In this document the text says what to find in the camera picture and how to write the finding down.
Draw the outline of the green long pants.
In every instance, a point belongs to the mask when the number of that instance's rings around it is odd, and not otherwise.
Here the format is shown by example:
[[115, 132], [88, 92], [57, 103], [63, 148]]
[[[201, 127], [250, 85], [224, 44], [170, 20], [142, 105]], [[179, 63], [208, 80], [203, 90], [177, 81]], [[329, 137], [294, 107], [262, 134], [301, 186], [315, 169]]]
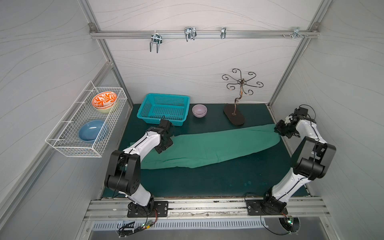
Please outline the green long pants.
[[273, 124], [220, 132], [172, 136], [173, 145], [151, 150], [141, 162], [145, 170], [198, 168], [258, 153], [280, 142]]

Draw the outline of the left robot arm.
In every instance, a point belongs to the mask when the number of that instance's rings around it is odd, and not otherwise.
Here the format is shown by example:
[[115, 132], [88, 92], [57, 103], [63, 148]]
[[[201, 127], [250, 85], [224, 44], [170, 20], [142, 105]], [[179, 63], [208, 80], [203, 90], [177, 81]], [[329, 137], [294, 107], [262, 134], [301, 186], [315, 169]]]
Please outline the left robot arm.
[[171, 128], [173, 124], [162, 119], [157, 127], [151, 127], [132, 146], [111, 153], [104, 181], [106, 188], [122, 194], [133, 204], [151, 213], [155, 207], [153, 195], [141, 185], [141, 162], [156, 150], [158, 154], [173, 145]]

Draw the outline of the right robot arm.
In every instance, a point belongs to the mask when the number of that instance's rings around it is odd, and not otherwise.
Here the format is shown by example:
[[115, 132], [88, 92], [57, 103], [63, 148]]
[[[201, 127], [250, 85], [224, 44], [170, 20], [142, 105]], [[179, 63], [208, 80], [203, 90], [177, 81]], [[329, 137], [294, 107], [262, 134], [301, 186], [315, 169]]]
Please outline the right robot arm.
[[316, 113], [312, 107], [299, 105], [292, 114], [277, 122], [275, 132], [282, 137], [299, 137], [301, 142], [291, 156], [291, 168], [283, 179], [264, 195], [261, 209], [266, 215], [283, 214], [292, 195], [303, 185], [323, 178], [336, 154], [317, 129]]

